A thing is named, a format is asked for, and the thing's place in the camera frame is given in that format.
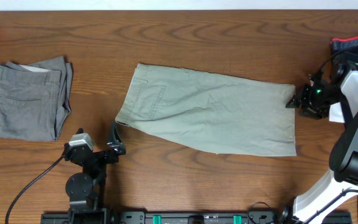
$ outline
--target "wood grain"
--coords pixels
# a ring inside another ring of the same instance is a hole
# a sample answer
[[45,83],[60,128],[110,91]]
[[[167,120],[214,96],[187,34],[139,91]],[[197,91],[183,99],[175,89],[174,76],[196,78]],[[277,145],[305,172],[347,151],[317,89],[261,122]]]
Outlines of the wood grain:
[[[123,104],[137,63],[184,67],[302,85],[329,55],[332,37],[358,35],[358,11],[0,12],[0,63],[65,55],[73,63],[73,113],[56,142],[0,139],[0,223],[17,193],[55,161],[82,127],[106,149],[109,123]],[[328,169],[341,124],[296,117],[297,157],[215,155],[119,127],[127,155],[108,167],[107,204],[117,210],[280,208]],[[65,211],[61,162],[18,201],[11,223],[39,223]],[[341,209],[357,223],[356,198]]]

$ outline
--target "stack of clothes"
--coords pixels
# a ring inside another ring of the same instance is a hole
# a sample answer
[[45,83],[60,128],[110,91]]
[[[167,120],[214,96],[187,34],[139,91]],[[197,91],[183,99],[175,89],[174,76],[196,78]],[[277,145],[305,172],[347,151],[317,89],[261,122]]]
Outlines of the stack of clothes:
[[0,137],[57,140],[71,113],[73,70],[64,57],[0,64]]

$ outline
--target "gray-green pants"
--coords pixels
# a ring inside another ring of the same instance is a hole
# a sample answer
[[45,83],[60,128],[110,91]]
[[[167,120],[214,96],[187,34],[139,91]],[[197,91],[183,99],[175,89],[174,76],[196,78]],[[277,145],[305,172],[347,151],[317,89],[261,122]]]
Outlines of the gray-green pants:
[[118,123],[206,152],[295,156],[295,87],[138,64]]
[[0,137],[58,139],[71,113],[73,72],[63,57],[30,66],[0,65]]

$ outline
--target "red trim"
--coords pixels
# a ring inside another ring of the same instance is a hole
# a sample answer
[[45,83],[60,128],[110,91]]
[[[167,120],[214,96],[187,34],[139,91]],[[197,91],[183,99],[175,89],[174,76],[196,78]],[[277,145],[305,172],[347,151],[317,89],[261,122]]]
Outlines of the red trim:
[[348,41],[357,40],[357,39],[358,39],[358,36],[356,36],[356,37],[351,37],[351,38],[347,38],[347,39],[333,38],[332,41],[331,41],[331,44],[332,44],[334,41],[348,42]]

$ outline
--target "white wall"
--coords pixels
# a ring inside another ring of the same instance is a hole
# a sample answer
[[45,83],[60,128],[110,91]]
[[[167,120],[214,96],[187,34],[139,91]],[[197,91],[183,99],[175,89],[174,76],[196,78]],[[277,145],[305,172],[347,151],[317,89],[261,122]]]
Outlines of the white wall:
[[358,9],[358,0],[0,0],[0,11]]

